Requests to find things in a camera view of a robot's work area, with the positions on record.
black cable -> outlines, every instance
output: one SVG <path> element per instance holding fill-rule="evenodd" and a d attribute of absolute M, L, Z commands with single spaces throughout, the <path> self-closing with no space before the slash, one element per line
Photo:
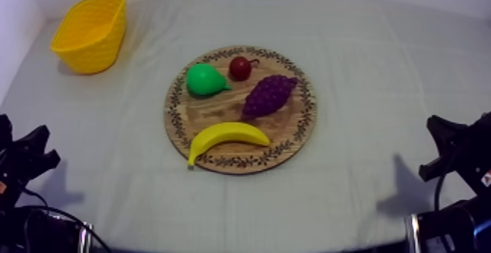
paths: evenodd
<path fill-rule="evenodd" d="M 31 253 L 31 243 L 29 242 L 29 234 L 27 233 L 27 229 L 28 229 L 27 227 L 29 224 L 29 219 L 31 218 L 32 214 L 34 214 L 34 211 L 29 212 L 29 215 L 27 216 L 24 222 L 24 241 L 26 242 L 24 249 L 26 250 L 27 253 Z"/>
<path fill-rule="evenodd" d="M 440 211 L 440 193 L 441 193 L 441 187 L 444 185 L 445 177 L 449 173 L 450 168 L 452 168 L 452 165 L 454 164 L 454 161 L 456 159 L 457 152 L 453 153 L 450 156 L 449 161 L 446 163 L 444 170 L 441 172 L 440 177 L 438 178 L 438 182 L 436 183 L 435 187 L 435 198 L 434 198 L 434 209 L 435 212 Z M 441 243 L 444 245 L 445 251 L 450 253 L 452 250 L 450 250 L 449 243 L 446 241 L 445 236 L 440 236 Z"/>
<path fill-rule="evenodd" d="M 102 246 L 102 248 L 104 248 L 106 252 L 113 253 L 113 251 L 109 248 L 109 246 L 107 246 L 107 244 L 89 226 L 85 225 L 85 223 L 83 223 L 76 216 L 73 216 L 70 213 L 59 210 L 57 208 L 53 208 L 50 206 L 43 206 L 43 205 L 26 205 L 26 206 L 21 206 L 19 208 L 28 209 L 28 210 L 46 210 L 65 216 L 71 219 L 72 221 L 76 222 L 79 226 L 85 228 L 85 230 L 87 230 L 87 232 L 89 232 L 96 239 L 96 241 Z"/>
<path fill-rule="evenodd" d="M 41 195 L 39 195 L 36 192 L 33 192 L 27 188 L 23 188 L 22 192 L 26 193 L 29 196 L 37 197 L 39 200 L 42 201 L 42 204 L 44 204 L 47 207 L 47 201 Z"/>
<path fill-rule="evenodd" d="M 441 172 L 440 178 L 438 178 L 438 182 L 436 183 L 435 187 L 435 198 L 433 201 L 433 207 L 435 211 L 440 211 L 440 193 L 441 193 L 441 187 L 444 185 L 445 177 L 446 174 L 449 173 L 450 168 L 452 168 L 452 165 L 454 164 L 455 157 L 457 153 L 454 153 L 450 156 L 449 161 L 446 163 L 444 170 Z"/>

round wooden tray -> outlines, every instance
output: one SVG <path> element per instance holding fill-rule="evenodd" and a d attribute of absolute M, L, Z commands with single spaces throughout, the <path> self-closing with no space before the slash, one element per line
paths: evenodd
<path fill-rule="evenodd" d="M 230 61 L 236 56 L 258 59 L 246 81 L 228 77 Z M 186 73 L 196 63 L 213 65 L 227 77 L 230 91 L 205 99 L 189 95 Z M 186 158 L 191 140 L 204 128 L 226 121 L 239 121 L 245 99 L 254 86 L 269 75 L 297 77 L 298 84 L 288 102 L 276 113 L 248 121 L 270 139 L 269 147 L 245 143 L 222 143 L 199 156 L 196 165 L 218 173 L 242 175 L 276 167 L 292 157 L 310 136 L 316 120 L 316 99 L 305 74 L 290 60 L 272 50 L 250 46 L 231 46 L 212 50 L 186 66 L 170 86 L 165 99 L 165 129 L 176 149 Z"/>

plastic fruit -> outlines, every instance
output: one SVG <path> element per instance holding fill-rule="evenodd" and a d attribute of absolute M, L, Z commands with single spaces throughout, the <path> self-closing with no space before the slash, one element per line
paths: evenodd
<path fill-rule="evenodd" d="M 238 56 L 230 62 L 229 74 L 235 81 L 244 81 L 251 76 L 252 65 L 251 62 L 258 63 L 259 60 L 247 60 L 245 57 Z"/>
<path fill-rule="evenodd" d="M 231 89 L 225 77 L 209 64 L 192 66 L 187 73 L 187 85 L 191 93 L 200 96 Z"/>
<path fill-rule="evenodd" d="M 267 116 L 280 110 L 292 94 L 297 81 L 296 78 L 288 78 L 284 75 L 263 78 L 245 98 L 242 119 Z"/>
<path fill-rule="evenodd" d="M 192 169 L 194 160 L 205 153 L 215 144 L 225 141 L 240 141 L 245 143 L 268 146 L 270 139 L 256 127 L 242 122 L 224 122 L 203 129 L 191 142 L 188 168 Z"/>

grape cluster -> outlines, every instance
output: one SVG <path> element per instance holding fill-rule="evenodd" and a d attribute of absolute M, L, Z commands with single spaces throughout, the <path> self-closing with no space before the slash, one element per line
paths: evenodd
<path fill-rule="evenodd" d="M 243 119 L 267 116 L 279 110 L 286 104 L 297 81 L 296 78 L 288 78 L 284 75 L 263 78 L 245 98 Z"/>

white table surface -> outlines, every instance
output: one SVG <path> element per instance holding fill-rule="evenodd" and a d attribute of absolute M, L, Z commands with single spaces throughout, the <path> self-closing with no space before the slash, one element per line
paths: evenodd
<path fill-rule="evenodd" d="M 149 252 L 332 252 L 404 238 L 429 211 L 432 114 L 470 124 L 491 110 L 483 20 L 367 0 L 160 0 L 133 4 L 108 71 L 76 76 L 44 27 L 0 109 L 20 137 L 40 124 L 63 163 L 29 187 Z M 164 98 L 197 56 L 227 45 L 278 51 L 313 81 L 316 128 L 294 158 L 244 177 L 190 172 L 164 131 Z M 455 174 L 443 205 L 472 197 Z M 22 202 L 35 203 L 23 198 Z"/>

